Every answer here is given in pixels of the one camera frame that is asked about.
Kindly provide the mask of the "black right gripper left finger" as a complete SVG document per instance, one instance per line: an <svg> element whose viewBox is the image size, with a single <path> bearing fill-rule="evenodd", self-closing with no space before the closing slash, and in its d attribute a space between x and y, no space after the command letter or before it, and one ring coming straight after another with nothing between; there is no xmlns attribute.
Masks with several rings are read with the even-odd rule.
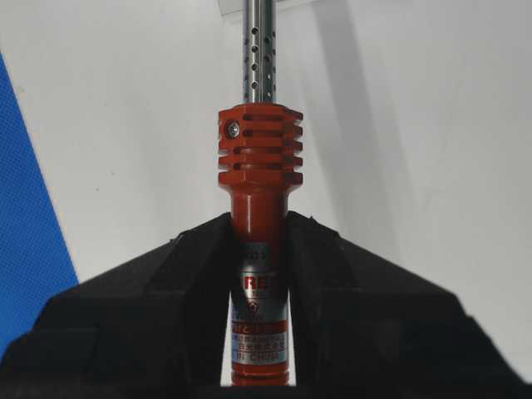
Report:
<svg viewBox="0 0 532 399"><path fill-rule="evenodd" d="M234 254L222 214L51 298L1 362L4 398L226 397Z"/></svg>

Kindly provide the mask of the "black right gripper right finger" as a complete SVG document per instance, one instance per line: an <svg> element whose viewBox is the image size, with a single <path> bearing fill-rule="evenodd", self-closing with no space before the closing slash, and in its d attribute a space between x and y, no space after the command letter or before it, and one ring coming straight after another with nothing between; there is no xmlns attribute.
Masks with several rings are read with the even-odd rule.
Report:
<svg viewBox="0 0 532 399"><path fill-rule="evenodd" d="M457 296L288 215L296 382L311 398L528 398Z"/></svg>

